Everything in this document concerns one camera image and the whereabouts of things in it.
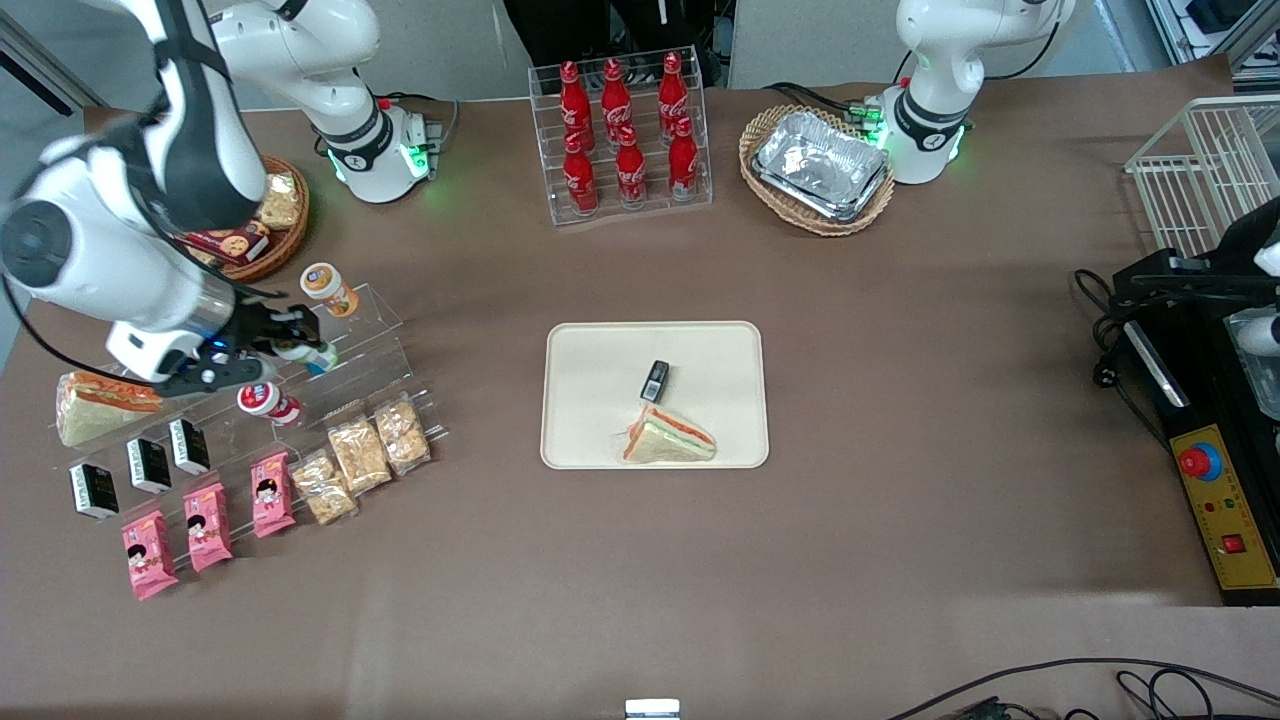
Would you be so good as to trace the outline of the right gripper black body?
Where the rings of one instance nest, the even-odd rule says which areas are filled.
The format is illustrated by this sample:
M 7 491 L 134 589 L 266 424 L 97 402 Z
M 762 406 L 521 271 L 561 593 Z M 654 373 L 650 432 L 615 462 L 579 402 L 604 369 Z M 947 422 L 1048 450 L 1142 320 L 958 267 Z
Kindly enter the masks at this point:
M 248 348 L 266 352 L 271 342 L 297 341 L 302 337 L 303 306 L 273 307 L 260 297 L 237 296 L 230 319 L 212 337 L 212 351 L 232 354 Z

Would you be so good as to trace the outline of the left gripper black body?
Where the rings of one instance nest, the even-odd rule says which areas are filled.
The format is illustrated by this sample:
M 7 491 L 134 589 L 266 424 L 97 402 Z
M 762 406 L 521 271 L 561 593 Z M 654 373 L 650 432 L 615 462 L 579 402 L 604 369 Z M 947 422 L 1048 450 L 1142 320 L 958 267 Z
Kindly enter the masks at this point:
M 1215 274 L 1277 278 L 1279 196 L 1234 220 L 1207 261 Z

